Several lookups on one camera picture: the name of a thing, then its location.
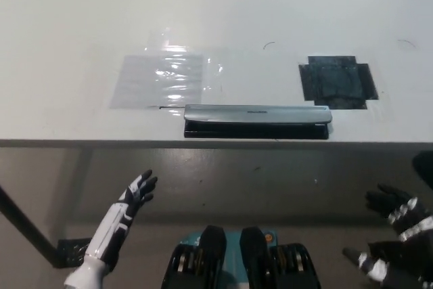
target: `metal bar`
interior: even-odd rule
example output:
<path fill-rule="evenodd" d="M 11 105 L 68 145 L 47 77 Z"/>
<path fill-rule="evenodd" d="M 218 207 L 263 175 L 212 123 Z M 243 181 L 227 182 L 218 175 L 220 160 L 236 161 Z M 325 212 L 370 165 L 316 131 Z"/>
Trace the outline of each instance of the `metal bar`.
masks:
<path fill-rule="evenodd" d="M 0 186 L 0 211 L 7 220 L 38 250 L 55 268 L 66 266 L 66 259 L 49 240 L 36 228 L 15 202 Z"/>

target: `white robotic arm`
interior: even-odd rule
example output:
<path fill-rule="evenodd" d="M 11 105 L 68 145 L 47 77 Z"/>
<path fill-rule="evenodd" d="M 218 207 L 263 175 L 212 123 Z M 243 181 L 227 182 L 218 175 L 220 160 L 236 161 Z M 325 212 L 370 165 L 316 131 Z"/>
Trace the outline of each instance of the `white robotic arm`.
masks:
<path fill-rule="evenodd" d="M 150 192 L 158 178 L 149 179 L 151 175 L 152 171 L 146 171 L 138 176 L 110 207 L 90 241 L 83 264 L 66 279 L 66 289 L 102 289 L 102 280 L 115 268 L 135 215 L 153 198 Z"/>

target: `white table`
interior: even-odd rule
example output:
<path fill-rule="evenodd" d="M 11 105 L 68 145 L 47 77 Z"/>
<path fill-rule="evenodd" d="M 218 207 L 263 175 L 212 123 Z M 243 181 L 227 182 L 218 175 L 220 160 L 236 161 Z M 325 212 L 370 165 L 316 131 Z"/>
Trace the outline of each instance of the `white table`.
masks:
<path fill-rule="evenodd" d="M 432 143 L 432 22 L 431 0 L 0 0 L 0 143 Z M 268 42 L 275 43 L 264 50 Z M 125 57 L 155 44 L 204 58 L 206 104 L 313 105 L 298 70 L 309 55 L 368 63 L 380 100 L 368 110 L 333 111 L 328 141 L 185 139 L 182 109 L 111 105 Z"/>

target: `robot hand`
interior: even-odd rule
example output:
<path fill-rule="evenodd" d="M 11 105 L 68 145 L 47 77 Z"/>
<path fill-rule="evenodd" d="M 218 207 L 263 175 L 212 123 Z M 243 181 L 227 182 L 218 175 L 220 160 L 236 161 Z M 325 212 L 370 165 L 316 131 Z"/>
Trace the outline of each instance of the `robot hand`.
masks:
<path fill-rule="evenodd" d="M 119 251 L 128 235 L 134 217 L 140 207 L 153 198 L 157 177 L 152 171 L 138 176 L 114 203 L 86 250 L 83 264 L 65 281 L 69 289 L 100 289 L 102 279 L 115 268 Z"/>
<path fill-rule="evenodd" d="M 433 288 L 433 216 L 418 198 L 378 187 L 381 192 L 367 192 L 367 207 L 388 219 L 399 240 L 369 244 L 371 256 L 353 248 L 343 254 L 382 287 Z"/>

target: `concrete floor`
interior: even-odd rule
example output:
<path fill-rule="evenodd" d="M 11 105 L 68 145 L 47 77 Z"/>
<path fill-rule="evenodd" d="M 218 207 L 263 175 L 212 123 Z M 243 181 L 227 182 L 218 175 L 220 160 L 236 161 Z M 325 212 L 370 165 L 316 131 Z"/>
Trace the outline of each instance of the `concrete floor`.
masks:
<path fill-rule="evenodd" d="M 156 198 L 140 213 L 106 289 L 159 288 L 179 239 L 208 223 L 266 223 L 280 243 L 306 245 L 323 289 L 365 289 L 369 282 L 341 249 L 394 238 L 365 222 L 377 220 L 363 208 L 366 189 L 385 180 L 428 193 L 411 172 L 412 154 L 0 149 L 0 184 L 56 243 L 91 236 L 125 184 L 152 167 L 160 177 Z M 70 270 L 51 268 L 4 216 L 0 247 L 0 287 L 62 288 Z"/>

